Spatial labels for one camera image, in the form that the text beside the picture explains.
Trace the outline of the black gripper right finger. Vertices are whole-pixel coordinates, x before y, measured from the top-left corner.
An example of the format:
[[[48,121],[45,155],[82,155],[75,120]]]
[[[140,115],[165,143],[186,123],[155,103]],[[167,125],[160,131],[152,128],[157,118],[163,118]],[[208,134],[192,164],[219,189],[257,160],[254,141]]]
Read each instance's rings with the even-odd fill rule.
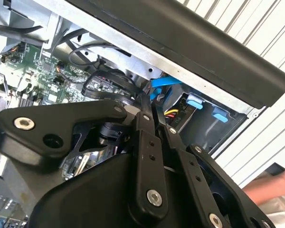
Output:
[[[152,102],[156,134],[162,142],[163,164],[174,171],[170,199],[180,200],[190,228],[273,228],[268,216],[198,145],[186,147],[166,124],[163,109]]]

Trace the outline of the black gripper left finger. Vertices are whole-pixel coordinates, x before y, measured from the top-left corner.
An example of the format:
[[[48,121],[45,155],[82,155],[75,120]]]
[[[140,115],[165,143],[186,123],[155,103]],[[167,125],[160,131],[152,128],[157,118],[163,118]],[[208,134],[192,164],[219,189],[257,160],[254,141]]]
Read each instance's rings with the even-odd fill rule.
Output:
[[[162,157],[152,102],[137,114],[112,100],[0,112],[0,177],[30,218],[51,189],[120,155]]]

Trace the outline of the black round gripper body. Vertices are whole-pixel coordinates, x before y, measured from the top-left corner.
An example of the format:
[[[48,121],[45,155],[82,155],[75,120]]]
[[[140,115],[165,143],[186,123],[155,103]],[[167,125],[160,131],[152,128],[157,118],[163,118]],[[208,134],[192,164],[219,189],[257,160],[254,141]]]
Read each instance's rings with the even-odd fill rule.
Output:
[[[200,228],[183,179],[156,155],[120,154],[51,189],[30,228]]]

